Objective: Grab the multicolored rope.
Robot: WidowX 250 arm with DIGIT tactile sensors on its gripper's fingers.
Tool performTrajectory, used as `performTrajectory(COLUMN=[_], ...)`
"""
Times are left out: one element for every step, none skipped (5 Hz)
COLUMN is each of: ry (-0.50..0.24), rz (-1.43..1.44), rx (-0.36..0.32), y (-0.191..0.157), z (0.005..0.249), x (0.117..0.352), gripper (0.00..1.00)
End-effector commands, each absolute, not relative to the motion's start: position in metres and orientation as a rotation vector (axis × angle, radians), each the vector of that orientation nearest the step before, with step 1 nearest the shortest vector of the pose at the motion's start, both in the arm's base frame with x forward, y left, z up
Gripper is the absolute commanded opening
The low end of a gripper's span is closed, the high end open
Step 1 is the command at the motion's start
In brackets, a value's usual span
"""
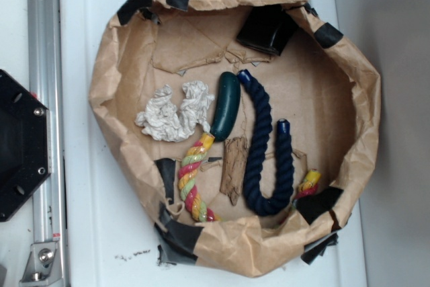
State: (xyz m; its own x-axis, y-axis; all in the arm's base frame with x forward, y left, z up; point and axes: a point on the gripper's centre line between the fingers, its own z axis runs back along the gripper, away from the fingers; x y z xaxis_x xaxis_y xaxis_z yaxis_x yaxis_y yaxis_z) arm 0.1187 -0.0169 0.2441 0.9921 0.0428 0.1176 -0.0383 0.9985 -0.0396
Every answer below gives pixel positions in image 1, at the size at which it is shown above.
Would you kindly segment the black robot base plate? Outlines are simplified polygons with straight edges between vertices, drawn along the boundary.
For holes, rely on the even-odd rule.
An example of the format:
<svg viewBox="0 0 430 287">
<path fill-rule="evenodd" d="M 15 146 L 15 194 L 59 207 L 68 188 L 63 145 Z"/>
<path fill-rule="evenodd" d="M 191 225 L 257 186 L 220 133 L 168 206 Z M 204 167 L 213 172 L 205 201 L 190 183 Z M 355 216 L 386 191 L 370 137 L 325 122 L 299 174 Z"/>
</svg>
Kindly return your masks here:
<svg viewBox="0 0 430 287">
<path fill-rule="evenodd" d="M 50 175 L 48 110 L 1 71 L 1 222 L 10 220 Z"/>
</svg>

